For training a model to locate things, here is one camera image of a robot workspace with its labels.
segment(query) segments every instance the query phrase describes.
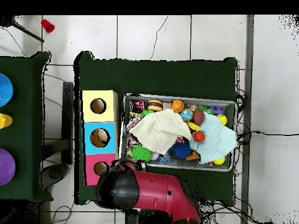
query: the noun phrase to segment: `red cup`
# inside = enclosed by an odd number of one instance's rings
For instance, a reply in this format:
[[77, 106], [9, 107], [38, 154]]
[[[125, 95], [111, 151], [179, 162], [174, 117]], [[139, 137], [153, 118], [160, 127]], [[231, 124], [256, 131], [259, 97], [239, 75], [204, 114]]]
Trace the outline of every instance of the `red cup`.
[[55, 29], [54, 25], [48, 22], [46, 19], [43, 19], [40, 24], [44, 27], [47, 33], [51, 33]]

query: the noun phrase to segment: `green tablecloth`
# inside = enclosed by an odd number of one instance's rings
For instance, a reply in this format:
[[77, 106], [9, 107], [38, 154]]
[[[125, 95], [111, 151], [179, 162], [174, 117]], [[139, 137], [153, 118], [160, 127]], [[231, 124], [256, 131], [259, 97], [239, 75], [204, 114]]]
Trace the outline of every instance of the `green tablecloth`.
[[0, 113], [13, 118], [13, 124], [0, 129], [0, 148], [14, 158], [13, 179], [0, 186], [0, 199], [52, 200], [39, 183], [42, 158], [43, 105], [41, 76], [49, 59], [48, 52], [38, 52], [31, 58], [0, 57], [0, 73], [14, 87], [14, 96]]
[[[114, 90], [119, 95], [120, 109], [125, 93], [235, 101], [236, 67], [235, 58], [179, 62], [96, 60], [85, 51], [74, 62], [75, 104], [78, 104], [79, 90]], [[76, 139], [81, 122], [78, 114], [75, 115], [78, 123]], [[96, 200], [96, 197], [95, 186], [84, 186], [82, 145], [77, 144], [78, 149], [75, 193], [78, 193], [79, 203], [82, 204], [87, 200]], [[229, 205], [233, 204], [233, 169], [218, 172], [152, 167], [150, 170], [180, 176], [194, 192], [200, 187], [207, 200], [223, 200]]]

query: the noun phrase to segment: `pink box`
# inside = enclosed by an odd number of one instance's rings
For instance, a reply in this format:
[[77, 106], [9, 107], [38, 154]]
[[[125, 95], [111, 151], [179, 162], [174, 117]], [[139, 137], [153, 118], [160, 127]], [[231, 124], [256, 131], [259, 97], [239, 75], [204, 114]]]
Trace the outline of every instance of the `pink box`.
[[93, 167], [97, 162], [106, 162], [111, 165], [111, 162], [116, 160], [116, 154], [100, 154], [100, 155], [86, 155], [86, 186], [97, 185], [100, 176], [96, 175], [93, 171]]

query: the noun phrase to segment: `red ball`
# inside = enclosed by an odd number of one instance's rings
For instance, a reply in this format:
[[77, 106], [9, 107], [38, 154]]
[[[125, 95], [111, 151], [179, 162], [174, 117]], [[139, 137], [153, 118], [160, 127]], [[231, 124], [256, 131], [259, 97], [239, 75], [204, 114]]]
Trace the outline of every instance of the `red ball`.
[[201, 126], [201, 124], [203, 123], [204, 121], [204, 113], [203, 111], [199, 110], [199, 109], [195, 109], [193, 111], [193, 120], [194, 120], [194, 123], [196, 125], [199, 125]]
[[196, 142], [203, 142], [206, 138], [206, 135], [203, 131], [196, 131], [193, 135], [193, 138]]

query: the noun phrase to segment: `green spiky ball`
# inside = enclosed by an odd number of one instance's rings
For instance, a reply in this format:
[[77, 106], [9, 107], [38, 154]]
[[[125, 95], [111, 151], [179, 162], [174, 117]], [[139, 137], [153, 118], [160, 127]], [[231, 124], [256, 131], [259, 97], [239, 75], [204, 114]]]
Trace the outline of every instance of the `green spiky ball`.
[[148, 114], [150, 114], [150, 113], [153, 113], [154, 111], [153, 110], [149, 110], [149, 109], [144, 109], [143, 111], [142, 111], [142, 113], [141, 113], [141, 116], [146, 116], [146, 115], [148, 115]]
[[152, 152], [139, 144], [132, 148], [132, 157], [134, 160], [144, 160], [148, 162], [152, 159]]

